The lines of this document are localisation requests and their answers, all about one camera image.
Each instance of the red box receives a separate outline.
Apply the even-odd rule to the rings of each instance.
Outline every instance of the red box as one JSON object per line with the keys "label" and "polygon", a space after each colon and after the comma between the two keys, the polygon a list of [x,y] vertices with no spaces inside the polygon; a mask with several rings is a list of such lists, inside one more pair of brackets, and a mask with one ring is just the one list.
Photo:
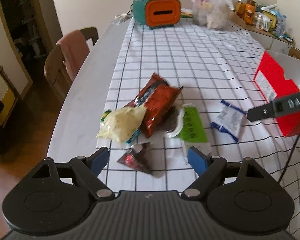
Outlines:
{"label": "red box", "polygon": [[[300,92],[300,60],[273,51],[265,51],[253,81],[267,102]],[[300,132],[300,112],[277,118],[285,137]]]}

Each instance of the white cabinet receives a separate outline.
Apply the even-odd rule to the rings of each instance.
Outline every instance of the white cabinet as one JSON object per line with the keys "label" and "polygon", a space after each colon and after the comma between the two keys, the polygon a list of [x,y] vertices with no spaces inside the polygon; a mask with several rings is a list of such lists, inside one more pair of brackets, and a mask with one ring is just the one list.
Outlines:
{"label": "white cabinet", "polygon": [[288,43],[274,39],[270,50],[288,55],[291,47],[292,46],[289,45]]}
{"label": "white cabinet", "polygon": [[266,50],[272,50],[287,55],[289,53],[289,49],[292,47],[288,43],[263,35],[261,33],[256,33],[252,31],[248,32],[255,40],[259,41],[261,46],[264,47]]}
{"label": "white cabinet", "polygon": [[256,41],[259,41],[262,47],[264,47],[265,49],[270,49],[273,38],[260,33],[255,33],[251,31],[248,32]]}

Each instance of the chair back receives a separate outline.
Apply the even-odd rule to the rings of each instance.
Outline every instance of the chair back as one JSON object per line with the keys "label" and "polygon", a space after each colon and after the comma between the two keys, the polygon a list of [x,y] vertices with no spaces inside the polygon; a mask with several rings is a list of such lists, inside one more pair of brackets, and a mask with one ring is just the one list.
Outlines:
{"label": "chair back", "polygon": [[96,27],[87,27],[81,29],[80,32],[83,34],[86,41],[92,39],[93,46],[94,44],[96,44],[97,40],[99,39],[99,35]]}
{"label": "chair back", "polygon": [[61,47],[57,45],[49,53],[44,64],[44,76],[61,102],[65,100],[72,84],[63,61],[64,57]]}
{"label": "chair back", "polygon": [[297,49],[297,48],[295,48],[295,47],[292,47],[292,48],[289,50],[288,56],[290,56],[290,57],[295,57],[295,58],[297,58],[297,59],[300,59],[300,49]]}

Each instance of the white tablecloth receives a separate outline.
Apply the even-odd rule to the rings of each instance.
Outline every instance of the white tablecloth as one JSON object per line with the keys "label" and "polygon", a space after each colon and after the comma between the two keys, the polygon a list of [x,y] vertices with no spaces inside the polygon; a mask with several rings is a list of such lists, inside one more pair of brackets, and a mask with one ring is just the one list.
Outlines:
{"label": "white tablecloth", "polygon": [[[244,111],[266,103],[252,82],[263,52],[246,30],[230,22],[224,31],[193,25],[191,19],[181,19],[174,27],[149,30],[132,19],[112,76],[105,110],[126,105],[156,72],[170,85],[184,87],[177,100],[197,106],[213,155],[229,162],[252,157],[278,180],[295,137],[284,138],[275,120],[251,123],[245,118],[238,143],[228,134],[210,128],[211,121],[221,111],[221,99]],[[157,132],[150,141],[153,176],[117,163],[125,150],[117,143],[99,139],[97,148],[110,149],[109,164],[99,178],[114,192],[182,192],[197,175],[184,163],[180,139],[164,138]],[[288,231],[300,239],[300,140],[282,186],[295,203]]]}

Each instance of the red snack bag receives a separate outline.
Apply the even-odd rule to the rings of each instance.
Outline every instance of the red snack bag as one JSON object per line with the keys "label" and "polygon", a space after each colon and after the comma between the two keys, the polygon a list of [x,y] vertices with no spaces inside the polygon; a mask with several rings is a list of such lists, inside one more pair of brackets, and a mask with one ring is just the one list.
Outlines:
{"label": "red snack bag", "polygon": [[144,105],[147,108],[140,126],[143,134],[149,138],[154,129],[160,124],[163,116],[177,99],[182,88],[170,87],[157,73],[153,73],[147,85],[136,98],[126,106]]}

